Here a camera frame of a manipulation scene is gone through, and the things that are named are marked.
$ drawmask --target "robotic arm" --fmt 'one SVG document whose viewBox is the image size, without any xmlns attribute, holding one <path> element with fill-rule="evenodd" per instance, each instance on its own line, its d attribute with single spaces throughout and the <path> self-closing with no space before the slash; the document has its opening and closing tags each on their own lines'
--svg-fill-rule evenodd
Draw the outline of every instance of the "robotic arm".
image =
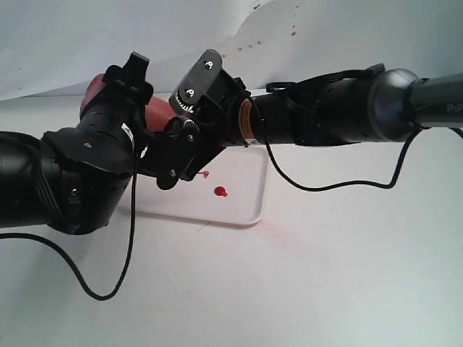
<svg viewBox="0 0 463 347">
<path fill-rule="evenodd" d="M 105 88 L 75 128 L 41 140 L 0 132 L 0 227 L 47 223 L 90 233 L 107 225 L 137 172 L 171 189 L 229 146 L 403 142 L 428 127 L 463 125 L 463 74 L 420 79 L 379 64 L 272 83 L 252 99 L 241 79 L 222 69 L 220 54 L 207 50 L 169 99 L 177 116 L 151 133 L 147 67 L 136 53 L 122 68 L 109 67 Z"/>
</svg>

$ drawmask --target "white surface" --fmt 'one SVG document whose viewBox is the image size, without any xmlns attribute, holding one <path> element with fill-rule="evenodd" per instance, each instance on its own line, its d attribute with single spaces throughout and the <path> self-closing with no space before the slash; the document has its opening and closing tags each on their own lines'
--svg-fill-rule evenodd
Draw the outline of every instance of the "white surface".
<svg viewBox="0 0 463 347">
<path fill-rule="evenodd" d="M 152 61 L 204 50 L 234 35 L 256 1 L 3 1 L 0 100 L 91 80 L 134 50 Z"/>
<path fill-rule="evenodd" d="M 152 177 L 139 176 L 137 211 L 168 217 L 205 220 L 236 226 L 251 226 L 264 213 L 268 155 L 261 147 L 225 149 L 191 182 L 179 181 L 168 191 L 160 190 Z M 226 188 L 227 197 L 214 194 L 217 186 Z M 119 206 L 130 210 L 130 189 Z"/>
<path fill-rule="evenodd" d="M 242 1 L 229 0 L 229 3 L 239 6 Z M 461 0 L 279 0 L 252 11 L 235 36 L 209 48 L 224 54 L 225 69 L 233 76 L 240 76 L 249 88 L 265 87 L 265 83 L 279 80 L 299 81 L 344 69 L 363 69 L 380 62 L 388 69 L 402 67 L 421 77 L 437 77 L 463 71 L 462 12 Z M 206 13 L 212 17 L 224 14 L 215 8 Z M 176 22 L 176 25 L 195 28 L 198 23 L 192 16 L 186 24 Z M 221 29 L 209 22 L 202 28 L 211 32 Z M 188 40 L 195 42 L 197 36 L 186 31 Z M 163 46 L 158 46 L 164 38 L 174 39 L 173 33 L 165 30 L 159 35 L 140 36 L 140 40 L 156 49 L 141 53 L 156 60 L 164 51 Z M 172 42 L 178 49 L 184 44 L 184 41 Z M 108 46 L 117 43 L 109 41 Z M 190 53 L 185 50 L 181 56 L 153 62 L 148 80 L 158 92 L 172 91 L 204 48 L 196 46 Z M 131 45 L 110 62 L 123 63 L 132 49 L 139 48 Z M 87 74 L 89 71 L 82 71 L 82 64 L 79 60 L 66 68 Z M 84 83 L 49 95 L 82 94 L 86 86 Z"/>
<path fill-rule="evenodd" d="M 45 98 L 0 103 L 1 127 L 40 135 L 77 123 Z M 275 148 L 301 183 L 388 181 L 398 144 Z M 89 299 L 62 259 L 31 241 L 0 242 L 0 346 L 463 345 L 463 144 L 420 135 L 397 188 L 304 193 L 271 171 L 252 228 L 137 217 L 120 293 Z M 128 214 L 65 236 L 90 286 L 110 291 L 127 247 Z"/>
</svg>

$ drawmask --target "white backdrop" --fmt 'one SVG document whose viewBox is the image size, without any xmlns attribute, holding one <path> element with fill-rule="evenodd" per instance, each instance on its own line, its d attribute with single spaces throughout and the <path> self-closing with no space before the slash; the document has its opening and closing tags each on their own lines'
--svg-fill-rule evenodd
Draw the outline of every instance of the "white backdrop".
<svg viewBox="0 0 463 347">
<path fill-rule="evenodd" d="M 82 94 L 132 50 L 151 58 L 158 92 L 172 91 L 210 47 L 249 88 L 378 62 L 423 77 L 463 71 L 461 0 L 18 0 L 1 8 L 0 99 Z"/>
</svg>

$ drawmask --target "screw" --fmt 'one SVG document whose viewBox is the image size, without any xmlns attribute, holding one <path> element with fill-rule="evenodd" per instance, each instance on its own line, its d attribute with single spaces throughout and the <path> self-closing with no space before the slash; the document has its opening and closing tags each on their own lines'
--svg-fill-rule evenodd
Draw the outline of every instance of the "screw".
<svg viewBox="0 0 463 347">
<path fill-rule="evenodd" d="M 193 89 L 188 89 L 186 91 L 186 94 L 187 94 L 188 98 L 192 98 L 193 96 L 195 96 L 195 91 Z"/>
</svg>

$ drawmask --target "red stain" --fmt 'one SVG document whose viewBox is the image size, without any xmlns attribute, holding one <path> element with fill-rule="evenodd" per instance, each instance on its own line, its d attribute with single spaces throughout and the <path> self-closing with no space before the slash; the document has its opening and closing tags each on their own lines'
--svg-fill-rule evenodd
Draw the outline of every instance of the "red stain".
<svg viewBox="0 0 463 347">
<path fill-rule="evenodd" d="M 200 171 L 200 172 L 198 172 L 197 174 L 198 174 L 198 175 L 203 175 L 203 177 L 204 177 L 205 179 L 207 179 L 208 176 L 209 176 L 209 173 L 210 173 L 209 171 Z"/>
<path fill-rule="evenodd" d="M 214 194 L 218 197 L 226 197 L 229 193 L 226 192 L 224 187 L 218 186 L 214 189 Z"/>
</svg>

